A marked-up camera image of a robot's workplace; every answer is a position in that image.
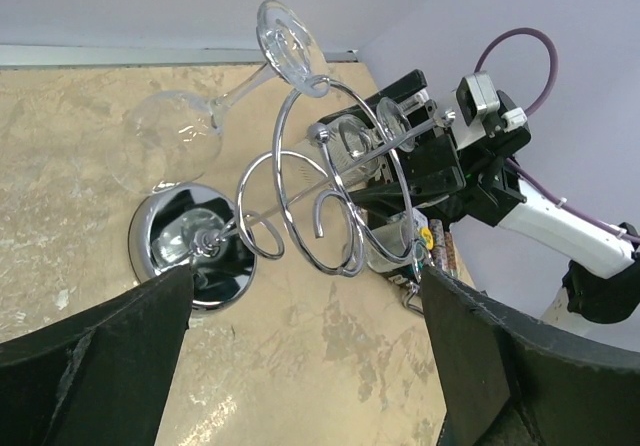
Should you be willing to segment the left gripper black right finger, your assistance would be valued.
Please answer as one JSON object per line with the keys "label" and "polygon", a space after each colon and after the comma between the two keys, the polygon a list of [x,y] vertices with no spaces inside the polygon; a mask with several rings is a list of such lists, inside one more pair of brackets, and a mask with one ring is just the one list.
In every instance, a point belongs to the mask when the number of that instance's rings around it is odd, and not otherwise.
{"label": "left gripper black right finger", "polygon": [[440,445],[636,445],[639,355],[566,332],[436,268],[421,301],[446,413]]}

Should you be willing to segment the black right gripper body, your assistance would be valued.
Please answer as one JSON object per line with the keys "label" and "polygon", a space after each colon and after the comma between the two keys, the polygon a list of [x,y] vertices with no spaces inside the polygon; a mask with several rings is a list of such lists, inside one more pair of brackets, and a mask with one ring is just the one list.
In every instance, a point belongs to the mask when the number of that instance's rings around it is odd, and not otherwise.
{"label": "black right gripper body", "polygon": [[[411,128],[446,110],[452,110],[456,119],[457,87],[438,101],[428,96],[426,87],[423,72],[414,70],[368,97],[366,103],[372,110],[376,110],[385,97],[403,104]],[[485,139],[479,145],[458,151],[451,125],[430,127],[415,138],[416,146],[410,153],[397,149],[412,204],[445,225],[470,216],[489,226],[497,226],[512,210],[527,201],[521,181],[509,162],[529,142],[524,144],[524,134],[520,133],[513,140],[494,144]]]}

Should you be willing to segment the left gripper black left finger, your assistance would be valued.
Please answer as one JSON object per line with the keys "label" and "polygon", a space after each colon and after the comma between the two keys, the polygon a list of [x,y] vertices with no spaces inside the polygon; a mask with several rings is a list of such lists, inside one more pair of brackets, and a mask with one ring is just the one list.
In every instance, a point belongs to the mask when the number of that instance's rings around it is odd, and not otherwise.
{"label": "left gripper black left finger", "polygon": [[154,444],[193,298],[176,267],[2,343],[2,444]]}

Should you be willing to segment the ribbed clear glass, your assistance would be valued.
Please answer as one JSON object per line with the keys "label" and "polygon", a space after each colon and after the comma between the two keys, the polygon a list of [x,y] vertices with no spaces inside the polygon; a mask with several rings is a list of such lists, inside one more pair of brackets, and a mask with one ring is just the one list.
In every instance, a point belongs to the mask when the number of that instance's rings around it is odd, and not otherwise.
{"label": "ribbed clear glass", "polygon": [[377,240],[391,253],[400,256],[406,249],[406,241],[409,231],[412,231],[413,252],[415,259],[406,259],[401,263],[394,263],[379,252],[369,243],[366,243],[366,261],[370,269],[376,273],[388,273],[402,267],[411,268],[412,265],[421,268],[427,259],[427,244],[423,236],[423,229],[427,226],[426,219],[418,212],[413,213],[413,225],[409,226],[404,213],[399,213],[391,218],[390,222],[372,231]]}

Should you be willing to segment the tall clear flute glass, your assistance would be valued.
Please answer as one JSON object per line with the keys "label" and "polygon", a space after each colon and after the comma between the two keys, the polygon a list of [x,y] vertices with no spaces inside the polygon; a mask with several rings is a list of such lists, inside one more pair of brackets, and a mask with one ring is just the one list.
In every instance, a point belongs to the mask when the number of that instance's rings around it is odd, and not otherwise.
{"label": "tall clear flute glass", "polygon": [[[376,106],[376,117],[386,133],[390,133],[392,139],[411,129],[411,124],[402,105],[385,97]],[[353,114],[339,116],[329,123],[328,130],[330,133],[328,150],[339,171],[383,143],[382,136],[375,127],[369,128],[363,120]],[[403,152],[410,153],[415,146],[416,140],[411,138],[399,145],[398,148]],[[319,166],[325,167],[319,148],[309,139],[302,140],[292,150],[309,157]],[[340,173],[344,185],[353,187],[360,183],[366,183],[376,176],[381,168],[381,163],[382,158],[378,158],[348,172]],[[304,160],[294,157],[291,158],[289,164],[294,166],[294,175],[298,179],[304,180],[306,186],[312,186],[323,177]]]}

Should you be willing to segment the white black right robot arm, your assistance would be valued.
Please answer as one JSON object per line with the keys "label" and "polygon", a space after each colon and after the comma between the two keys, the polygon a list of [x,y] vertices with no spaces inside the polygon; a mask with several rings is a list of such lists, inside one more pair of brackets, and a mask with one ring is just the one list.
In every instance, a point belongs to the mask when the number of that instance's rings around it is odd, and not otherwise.
{"label": "white black right robot arm", "polygon": [[569,258],[550,311],[595,324],[628,319],[639,305],[639,234],[569,206],[516,161],[529,144],[527,112],[484,71],[434,101],[414,70],[367,105],[396,134],[427,124],[398,148],[413,205],[445,229],[465,217],[533,239]]}

